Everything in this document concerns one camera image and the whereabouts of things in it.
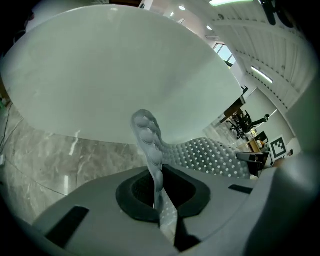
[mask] ceiling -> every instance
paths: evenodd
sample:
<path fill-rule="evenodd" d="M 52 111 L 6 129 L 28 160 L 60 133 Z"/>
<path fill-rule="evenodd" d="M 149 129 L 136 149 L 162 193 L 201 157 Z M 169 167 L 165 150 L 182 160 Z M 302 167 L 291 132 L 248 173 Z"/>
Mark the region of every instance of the ceiling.
<path fill-rule="evenodd" d="M 205 34 L 218 36 L 231 50 L 241 70 L 252 76 L 258 87 L 264 87 L 272 102 L 276 106 L 281 105 L 286 112 L 306 90 L 318 70 L 318 62 L 304 35 L 296 27 L 285 27 L 277 15 L 276 25 L 270 25 L 258 0 L 217 7 L 209 2 L 153 0 L 153 6 L 159 13 L 161 5 L 165 6 L 162 14 L 167 17 L 173 10 L 177 10 L 174 15 L 179 13 L 181 16 L 182 11 L 177 9 L 180 5 L 197 16 Z M 206 26 L 210 26 L 212 31 L 205 29 Z M 270 77 L 273 83 L 254 72 L 251 66 Z"/>

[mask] white wall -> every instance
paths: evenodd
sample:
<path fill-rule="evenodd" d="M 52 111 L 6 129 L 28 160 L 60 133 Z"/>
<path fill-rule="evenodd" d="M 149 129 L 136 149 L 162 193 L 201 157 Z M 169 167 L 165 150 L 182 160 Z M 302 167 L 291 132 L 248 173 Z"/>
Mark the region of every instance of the white wall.
<path fill-rule="evenodd" d="M 34 19 L 28 22 L 26 32 L 58 14 L 92 4 L 93 0 L 43 0 L 32 9 Z"/>
<path fill-rule="evenodd" d="M 252 79 L 250 79 L 247 74 L 243 73 L 237 62 L 232 65 L 230 71 L 243 88 L 245 88 L 245 86 L 248 87 L 249 90 L 243 95 L 243 98 L 246 100 L 250 96 L 250 94 L 253 93 L 257 88 L 257 84 Z"/>
<path fill-rule="evenodd" d="M 246 99 L 246 104 L 241 109 L 242 111 L 246 110 L 249 113 L 253 122 L 263 118 L 267 114 L 271 116 L 268 122 L 263 123 L 260 126 L 258 125 L 256 128 L 259 133 L 265 132 L 269 141 L 282 135 L 285 143 L 288 144 L 295 138 L 295 135 L 282 114 L 258 88 Z"/>
<path fill-rule="evenodd" d="M 151 7 L 147 10 L 169 17 L 171 14 L 170 7 L 171 7 L 171 1 L 169 0 L 153 0 Z"/>
<path fill-rule="evenodd" d="M 291 149 L 293 149 L 293 156 L 295 157 L 296 155 L 298 155 L 299 153 L 302 152 L 300 143 L 298 141 L 298 139 L 295 137 L 293 138 L 287 145 L 286 148 L 288 151 L 290 151 Z"/>
<path fill-rule="evenodd" d="M 320 78 L 316 77 L 286 114 L 303 152 L 317 152 L 320 146 Z"/>

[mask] ceiling light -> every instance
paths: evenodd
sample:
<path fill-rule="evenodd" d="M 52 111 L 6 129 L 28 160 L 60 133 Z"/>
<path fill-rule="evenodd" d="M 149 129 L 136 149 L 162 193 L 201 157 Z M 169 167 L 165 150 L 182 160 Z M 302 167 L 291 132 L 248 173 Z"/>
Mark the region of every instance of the ceiling light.
<path fill-rule="evenodd" d="M 253 0 L 212 0 L 210 1 L 210 5 L 220 6 L 220 5 L 231 4 L 235 2 L 249 2 L 249 1 L 253 1 Z"/>
<path fill-rule="evenodd" d="M 265 79 L 267 79 L 271 84 L 274 83 L 274 81 L 272 81 L 272 79 L 268 76 L 266 76 L 264 73 L 262 73 L 261 71 L 259 71 L 258 69 L 256 69 L 255 67 L 251 67 L 253 71 L 257 72 L 260 76 L 263 76 Z"/>
<path fill-rule="evenodd" d="M 219 36 L 206 35 L 205 38 L 209 39 L 209 40 L 212 40 L 212 41 L 220 41 L 220 37 Z"/>

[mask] ceiling beam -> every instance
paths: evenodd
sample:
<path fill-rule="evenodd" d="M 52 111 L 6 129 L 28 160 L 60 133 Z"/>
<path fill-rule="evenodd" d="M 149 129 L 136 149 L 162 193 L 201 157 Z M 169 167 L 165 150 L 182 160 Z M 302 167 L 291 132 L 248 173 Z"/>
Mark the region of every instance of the ceiling beam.
<path fill-rule="evenodd" d="M 238 51 L 233 53 L 235 56 L 238 56 L 239 58 L 243 59 L 244 61 L 252 63 L 255 68 L 261 68 L 264 70 L 273 80 L 276 82 L 280 82 L 281 85 L 285 86 L 288 91 L 290 91 L 295 98 L 299 97 L 299 93 L 297 90 L 292 86 L 290 82 L 288 82 L 284 77 L 282 77 L 279 73 L 274 71 L 272 68 L 267 66 L 266 64 L 260 62 L 259 60 L 255 59 L 254 57 L 250 57 L 244 53 L 240 53 Z"/>
<path fill-rule="evenodd" d="M 300 36 L 291 33 L 290 31 L 283 29 L 279 26 L 272 26 L 267 23 L 252 21 L 252 20 L 243 20 L 243 19 L 234 19 L 234 20 L 214 20 L 212 22 L 214 27 L 222 26 L 235 26 L 235 27 L 246 27 L 254 28 L 259 30 L 264 30 L 266 32 L 272 33 L 284 39 L 287 39 L 298 46 L 311 47 L 311 45 L 305 39 Z"/>
<path fill-rule="evenodd" d="M 236 34 L 236 36 L 237 36 L 237 38 L 238 38 L 238 40 L 239 40 L 242 48 L 244 49 L 244 52 L 245 52 L 245 53 L 250 53 L 250 51 L 248 51 L 248 47 L 247 47 L 248 44 L 247 44 L 247 43 L 244 43 L 243 38 L 240 36 L 240 34 L 238 33 L 238 31 L 237 31 L 234 27 L 232 27 L 232 30 L 233 30 L 233 32 Z"/>

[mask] window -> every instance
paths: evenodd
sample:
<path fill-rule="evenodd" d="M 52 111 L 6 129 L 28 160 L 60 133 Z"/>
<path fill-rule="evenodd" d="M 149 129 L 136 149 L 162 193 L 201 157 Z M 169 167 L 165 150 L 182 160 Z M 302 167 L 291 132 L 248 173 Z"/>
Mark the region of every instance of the window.
<path fill-rule="evenodd" d="M 217 43 L 217 44 L 215 45 L 215 47 L 214 47 L 214 51 L 215 51 L 216 53 L 219 52 L 222 46 L 223 46 L 222 44 Z"/>
<path fill-rule="evenodd" d="M 213 50 L 220 56 L 221 59 L 229 66 L 232 67 L 233 64 L 236 63 L 235 57 L 232 55 L 229 48 L 222 43 L 217 43 Z"/>

